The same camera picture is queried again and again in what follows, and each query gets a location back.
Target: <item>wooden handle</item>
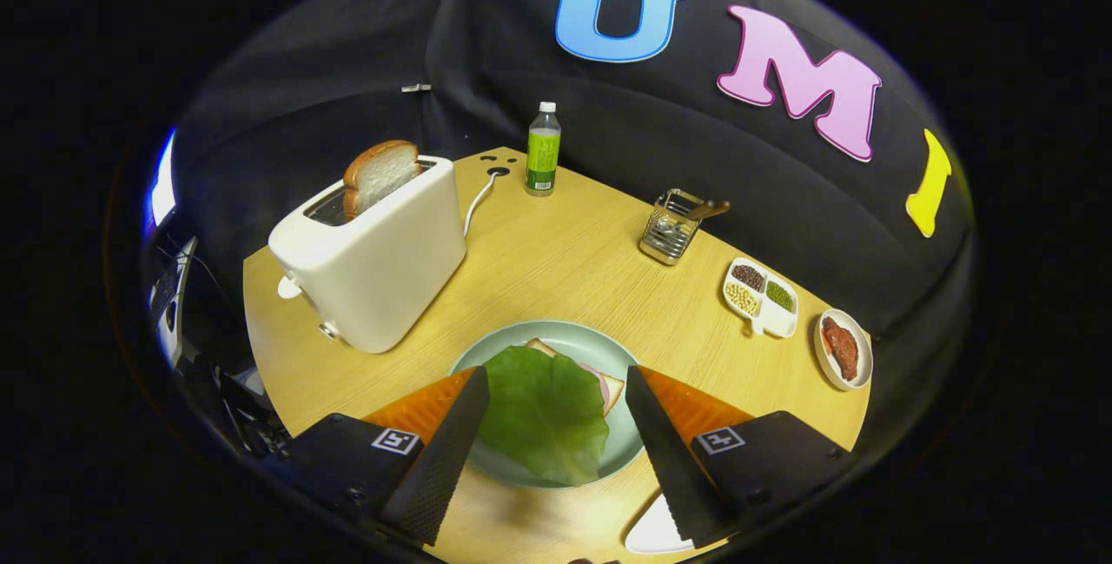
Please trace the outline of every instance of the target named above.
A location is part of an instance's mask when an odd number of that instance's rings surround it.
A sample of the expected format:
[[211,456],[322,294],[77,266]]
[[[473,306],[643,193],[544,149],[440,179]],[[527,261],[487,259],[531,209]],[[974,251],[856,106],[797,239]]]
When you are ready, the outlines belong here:
[[727,210],[729,210],[729,202],[727,200],[723,200],[723,202],[718,204],[717,208],[713,208],[713,210],[703,215],[703,218],[709,219],[711,217],[717,217],[721,212],[725,212]]
[[714,208],[715,208],[714,200],[704,200],[704,202],[696,205],[696,207],[692,208],[691,212],[687,212],[687,218],[691,220],[705,219],[706,216],[709,215],[712,210],[714,210]]

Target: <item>letter m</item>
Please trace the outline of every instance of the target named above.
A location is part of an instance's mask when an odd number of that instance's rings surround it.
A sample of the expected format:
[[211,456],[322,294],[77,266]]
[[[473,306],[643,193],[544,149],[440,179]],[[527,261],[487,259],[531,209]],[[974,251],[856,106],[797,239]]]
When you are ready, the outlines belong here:
[[775,69],[792,119],[802,119],[832,96],[830,110],[815,117],[815,131],[854,159],[868,162],[873,98],[881,78],[844,50],[812,65],[791,27],[770,13],[745,6],[731,6],[729,13],[742,22],[742,49],[734,72],[718,77],[718,88],[742,101],[771,106],[776,96],[767,81]]

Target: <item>letter u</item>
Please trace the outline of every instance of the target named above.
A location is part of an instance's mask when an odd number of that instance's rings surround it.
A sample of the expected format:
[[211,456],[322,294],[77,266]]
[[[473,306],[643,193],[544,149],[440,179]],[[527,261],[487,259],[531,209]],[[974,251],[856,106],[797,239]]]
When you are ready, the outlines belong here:
[[612,38],[598,32],[598,7],[603,0],[559,0],[556,41],[572,56],[586,60],[648,60],[668,46],[678,1],[683,0],[641,0],[636,32]]

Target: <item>toaster slot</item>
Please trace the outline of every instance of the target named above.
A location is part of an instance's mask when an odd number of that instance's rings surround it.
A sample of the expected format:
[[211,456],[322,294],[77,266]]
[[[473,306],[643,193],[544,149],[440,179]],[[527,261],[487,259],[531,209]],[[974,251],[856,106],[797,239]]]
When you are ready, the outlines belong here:
[[[435,167],[436,162],[421,160],[418,157],[417,165],[420,165],[420,172],[425,172]],[[305,216],[319,224],[326,224],[326,226],[339,227],[347,224],[347,217],[344,215],[344,187],[337,188],[324,199],[310,205],[305,211]]]

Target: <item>lettuce leaf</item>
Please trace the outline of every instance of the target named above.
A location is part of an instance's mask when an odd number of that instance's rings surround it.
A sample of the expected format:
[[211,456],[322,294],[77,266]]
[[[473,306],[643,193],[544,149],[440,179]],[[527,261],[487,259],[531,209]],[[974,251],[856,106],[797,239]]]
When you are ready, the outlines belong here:
[[484,366],[490,404],[479,439],[542,479],[580,486],[598,478],[610,428],[595,375],[532,347],[505,347]]

